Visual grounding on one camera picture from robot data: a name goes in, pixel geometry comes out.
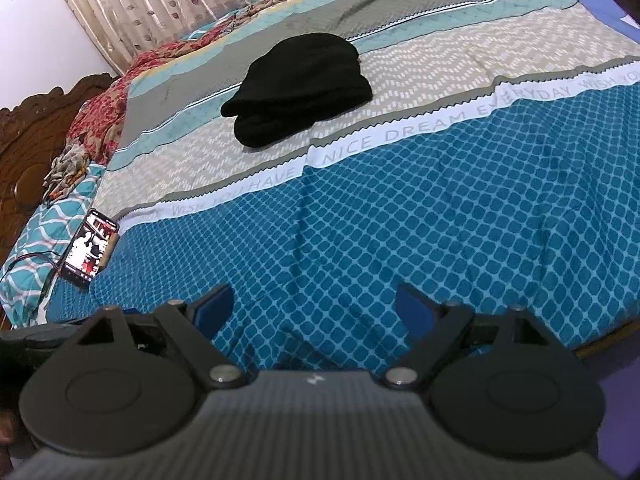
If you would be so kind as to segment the black pants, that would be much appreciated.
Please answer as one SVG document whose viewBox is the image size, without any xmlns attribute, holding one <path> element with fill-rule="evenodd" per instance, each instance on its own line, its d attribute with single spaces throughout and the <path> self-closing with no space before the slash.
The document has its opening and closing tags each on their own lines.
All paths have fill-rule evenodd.
<svg viewBox="0 0 640 480">
<path fill-rule="evenodd" d="M 339 36 L 313 32 L 280 41 L 250 64 L 220 114 L 234 119 L 236 140 L 260 150 L 372 98 L 356 47 Z"/>
</svg>

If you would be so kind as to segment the smartphone with lit screen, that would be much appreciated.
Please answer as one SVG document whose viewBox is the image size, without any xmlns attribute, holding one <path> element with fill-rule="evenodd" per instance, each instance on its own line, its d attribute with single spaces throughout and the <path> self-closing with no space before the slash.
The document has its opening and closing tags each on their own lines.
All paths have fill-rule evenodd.
<svg viewBox="0 0 640 480">
<path fill-rule="evenodd" d="M 106 268 L 119 241 L 118 224 L 102 212 L 90 209 L 64 252 L 61 278 L 86 290 Z"/>
</svg>

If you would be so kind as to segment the teal white patterned pillow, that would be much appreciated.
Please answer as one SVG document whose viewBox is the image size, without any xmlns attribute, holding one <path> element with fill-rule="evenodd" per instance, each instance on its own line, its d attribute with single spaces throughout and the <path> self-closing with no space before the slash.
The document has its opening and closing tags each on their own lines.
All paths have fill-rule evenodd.
<svg viewBox="0 0 640 480">
<path fill-rule="evenodd" d="M 37 207 L 1 268 L 1 307 L 14 327 L 37 322 L 58 260 L 85 219 L 105 168 L 96 162 L 70 195 Z"/>
</svg>

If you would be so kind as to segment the blue patterned bedspread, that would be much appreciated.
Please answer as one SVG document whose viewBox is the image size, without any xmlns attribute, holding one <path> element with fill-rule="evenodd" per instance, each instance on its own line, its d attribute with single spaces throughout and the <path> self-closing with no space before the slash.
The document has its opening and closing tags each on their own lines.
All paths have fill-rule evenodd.
<svg viewBox="0 0 640 480">
<path fill-rule="evenodd" d="M 532 309 L 576 348 L 639 313 L 639 27 L 611 0 L 344 0 L 372 100 L 219 183 L 108 218 L 119 241 L 51 322 L 219 284 L 248 368 L 382 370 L 397 287 Z"/>
</svg>

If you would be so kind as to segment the red floral cloth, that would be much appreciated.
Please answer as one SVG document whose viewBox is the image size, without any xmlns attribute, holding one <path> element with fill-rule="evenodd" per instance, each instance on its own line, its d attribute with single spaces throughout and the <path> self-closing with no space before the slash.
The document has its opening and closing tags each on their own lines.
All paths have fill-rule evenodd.
<svg viewBox="0 0 640 480">
<path fill-rule="evenodd" d="M 195 41 L 142 54 L 74 119 L 105 171 L 93 205 L 112 216 L 219 183 L 262 161 L 220 108 L 254 62 L 280 41 L 336 32 L 344 0 L 259 0 Z"/>
</svg>

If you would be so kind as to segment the carved wooden headboard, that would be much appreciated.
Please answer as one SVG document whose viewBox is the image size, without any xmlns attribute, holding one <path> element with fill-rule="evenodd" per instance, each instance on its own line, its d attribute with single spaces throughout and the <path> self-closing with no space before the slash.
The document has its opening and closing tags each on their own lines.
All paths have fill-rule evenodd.
<svg viewBox="0 0 640 480">
<path fill-rule="evenodd" d="M 65 92 L 56 87 L 17 107 L 1 110 L 1 258 L 9 252 L 42 199 L 42 182 L 61 154 L 65 136 L 81 105 L 114 81 L 107 74 L 85 76 Z"/>
</svg>

